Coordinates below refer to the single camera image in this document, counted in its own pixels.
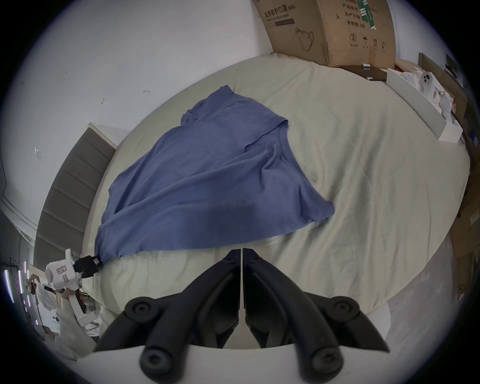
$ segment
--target white device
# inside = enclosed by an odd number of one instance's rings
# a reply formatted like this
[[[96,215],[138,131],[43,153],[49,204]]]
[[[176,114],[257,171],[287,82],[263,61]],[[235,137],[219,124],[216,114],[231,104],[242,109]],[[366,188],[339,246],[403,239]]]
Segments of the white device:
[[[52,283],[55,290],[65,288],[76,291],[80,288],[82,274],[75,271],[72,251],[70,248],[65,250],[65,259],[53,261],[47,265],[45,277],[50,283]],[[97,311],[84,312],[75,295],[69,296],[68,300],[70,301],[73,313],[80,326],[84,327],[98,318]]]
[[[45,277],[52,283],[55,290],[62,288],[76,291],[80,288],[82,275],[75,271],[73,267],[72,251],[65,250],[65,259],[53,261],[47,265]]]
[[[423,72],[420,78],[420,84],[422,86],[422,93],[428,99],[433,102],[433,94],[435,93],[435,77],[431,72]]]

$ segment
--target person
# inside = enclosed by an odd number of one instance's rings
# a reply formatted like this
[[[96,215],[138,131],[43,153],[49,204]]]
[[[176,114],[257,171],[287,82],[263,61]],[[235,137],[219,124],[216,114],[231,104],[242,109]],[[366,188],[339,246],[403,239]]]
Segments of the person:
[[[53,288],[46,284],[42,284],[40,278],[31,274],[27,280],[27,291],[38,299],[39,302],[49,311],[54,311],[60,304],[60,291],[55,291]]]
[[[71,295],[75,295],[75,291],[71,289],[65,289],[59,295],[60,305],[57,308],[57,317],[60,320],[60,331],[58,333],[52,332],[46,326],[35,325],[34,327],[54,354],[64,360],[77,361],[79,357],[92,353],[96,342],[78,324],[68,299]]]

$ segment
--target blue cloth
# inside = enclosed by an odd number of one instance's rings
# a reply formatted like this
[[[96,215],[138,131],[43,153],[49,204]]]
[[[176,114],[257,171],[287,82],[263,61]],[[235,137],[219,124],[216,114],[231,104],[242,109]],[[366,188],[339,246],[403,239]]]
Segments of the blue cloth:
[[[333,204],[301,171],[287,129],[228,86],[213,92],[112,183],[96,256],[240,244],[330,217]]]

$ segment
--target white bedsheet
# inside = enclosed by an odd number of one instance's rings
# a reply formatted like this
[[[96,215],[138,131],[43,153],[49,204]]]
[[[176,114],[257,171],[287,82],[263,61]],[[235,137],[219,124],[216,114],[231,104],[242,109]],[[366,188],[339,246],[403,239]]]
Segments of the white bedsheet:
[[[177,126],[186,110],[225,84],[288,119],[293,154],[336,207],[320,225],[247,246],[304,291],[351,296],[365,313],[398,293],[426,265],[458,212],[469,169],[464,146],[439,142],[382,82],[277,54],[199,81],[125,138],[97,191],[83,254],[93,254],[116,176]],[[85,279],[84,289],[120,313],[132,298],[182,291],[232,248],[123,256]]]

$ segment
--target small white object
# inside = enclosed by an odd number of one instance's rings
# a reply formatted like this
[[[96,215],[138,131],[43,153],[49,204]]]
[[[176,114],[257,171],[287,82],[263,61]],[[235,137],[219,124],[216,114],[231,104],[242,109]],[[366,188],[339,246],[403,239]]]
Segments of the small white object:
[[[45,276],[52,283],[55,290],[68,288],[76,291],[80,288],[80,279],[82,275],[75,271],[73,267],[72,251],[65,251],[65,259],[51,262],[47,265]]]
[[[440,102],[438,103],[440,108],[442,109],[442,115],[450,123],[453,123],[452,121],[452,105],[453,105],[453,99],[450,97],[448,92],[443,92],[440,96]]]
[[[435,93],[435,80],[431,72],[424,72],[420,78],[420,84],[422,86],[422,93],[428,99],[433,102],[433,94]]]
[[[445,120],[433,102],[420,92],[411,82],[405,79],[402,73],[389,69],[386,83],[408,104],[410,104],[410,106],[428,125],[438,140],[458,143],[458,140],[463,133],[462,127],[460,127],[456,120],[453,123]]]

